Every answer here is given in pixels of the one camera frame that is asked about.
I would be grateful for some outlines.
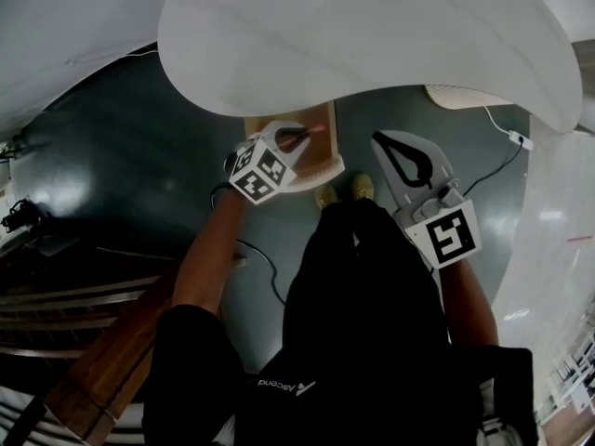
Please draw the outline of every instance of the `dark floor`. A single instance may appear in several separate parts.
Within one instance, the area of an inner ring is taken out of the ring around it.
[[[528,135],[528,116],[494,109],[503,126]],[[383,89],[337,102],[339,151],[348,170],[377,184],[379,204],[394,209],[370,148],[376,130],[406,130],[437,142],[466,188],[498,167],[518,146],[496,131],[481,109],[447,111],[421,87]],[[85,221],[97,243],[151,254],[179,255],[205,223],[209,192],[223,180],[223,160],[242,139],[241,119],[204,111],[165,77],[157,55],[135,58],[105,72],[39,116],[24,136],[33,146],[12,165],[15,192],[42,203],[54,216]],[[473,266],[490,300],[510,257],[521,212],[527,152],[473,191],[483,250]],[[304,246],[316,226],[311,192],[286,194],[252,208],[243,236],[268,253],[286,294]],[[281,342],[282,306],[270,288],[271,271],[246,252],[234,273],[225,321],[247,371],[254,372]],[[390,288],[406,289],[395,279]]]

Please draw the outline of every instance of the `person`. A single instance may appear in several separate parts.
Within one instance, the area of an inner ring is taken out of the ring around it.
[[[349,202],[330,186],[316,198],[321,219],[286,298],[283,346],[250,377],[218,319],[246,200],[221,196],[158,323],[146,444],[475,445],[495,431],[537,444],[531,354],[498,347],[469,262],[440,270],[442,306],[368,176],[354,179]],[[483,402],[488,381],[495,411]]]

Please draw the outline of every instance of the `black pants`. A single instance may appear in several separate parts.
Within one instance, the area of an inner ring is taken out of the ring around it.
[[[284,348],[316,348],[333,359],[344,357],[338,349],[364,353],[390,341],[414,350],[446,344],[437,286],[385,209],[367,199],[334,203],[323,210],[291,285]]]

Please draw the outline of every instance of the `cable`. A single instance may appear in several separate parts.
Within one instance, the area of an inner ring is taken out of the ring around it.
[[[500,132],[504,132],[507,136],[510,136],[510,132],[508,130],[504,130],[502,127],[500,127],[498,124],[496,124],[496,121],[494,120],[494,117],[492,117],[492,113],[490,112],[490,110],[487,109],[487,106],[483,106],[483,108],[487,112],[487,115],[490,118],[490,121],[492,121],[492,124],[494,125],[494,127],[496,129],[498,129]]]
[[[499,172],[500,172],[500,170],[502,170],[502,169],[503,169],[505,166],[507,166],[508,164],[510,164],[510,163],[511,163],[511,162],[512,162],[514,159],[516,159],[516,158],[517,158],[517,155],[519,155],[519,153],[520,153],[520,152],[521,152],[521,150],[522,150],[522,143],[523,143],[523,142],[524,142],[524,138],[521,138],[521,146],[520,146],[520,147],[519,147],[519,149],[518,149],[518,150],[515,152],[515,154],[514,154],[514,155],[513,155],[513,156],[512,156],[510,159],[508,159],[506,162],[504,162],[502,165],[500,165],[500,166],[499,166],[499,167],[498,167],[496,170],[494,170],[493,172],[490,172],[490,173],[489,173],[489,174],[487,174],[486,176],[483,176],[483,177],[481,177],[481,178],[478,178],[477,180],[475,180],[475,181],[473,182],[473,184],[472,184],[472,185],[469,187],[469,189],[468,189],[468,190],[467,190],[465,193],[463,193],[463,197],[466,197],[466,196],[469,194],[469,192],[470,192],[470,191],[472,191],[472,190],[475,188],[475,186],[476,186],[478,183],[480,183],[480,182],[483,182],[484,180],[487,180],[489,177],[493,177],[495,174],[499,173]]]
[[[219,190],[222,190],[222,189],[233,189],[233,185],[231,183],[225,182],[225,183],[219,183],[218,185],[215,186],[215,188],[211,191],[211,210],[215,210],[215,195],[217,194],[217,192]],[[262,252],[260,249],[256,248],[256,246],[254,244],[245,242],[244,240],[236,240],[236,242],[238,242],[242,246],[245,246],[246,248],[250,248],[252,251],[254,251],[258,255],[262,256],[267,263],[269,263],[269,265],[271,266],[271,270],[272,270],[272,275],[271,275],[272,293],[275,294],[275,297],[277,299],[279,299],[279,302],[285,306],[285,301],[283,301],[283,298],[281,297],[281,295],[279,294],[279,291],[277,290],[276,279],[277,279],[278,271],[277,271],[277,267],[275,266],[275,263],[273,263],[272,260],[267,255],[264,254],[264,252]]]
[[[111,55],[103,55],[103,56],[99,56],[96,58],[88,58],[88,59],[67,59],[64,64],[66,64],[66,66],[76,66],[79,63],[83,63],[83,64],[93,64],[93,63],[98,63],[101,61],[104,61],[105,59],[111,59],[114,57],[118,57],[115,59],[115,61],[119,60],[119,59],[123,59],[123,58],[134,58],[137,56],[145,56],[145,55],[149,55],[151,53],[159,53],[158,49],[152,49],[150,51],[145,51],[144,53],[129,53],[127,55],[120,55],[118,53],[112,53]]]

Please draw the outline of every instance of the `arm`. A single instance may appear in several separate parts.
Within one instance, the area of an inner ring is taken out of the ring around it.
[[[441,269],[446,325],[454,345],[497,346],[496,319],[467,260]]]
[[[236,190],[226,190],[221,196],[179,268],[172,307],[192,305],[217,314],[245,205]]]
[[[210,444],[235,413],[242,362],[215,317],[245,199],[226,190],[178,272],[159,320],[142,420],[147,445]]]

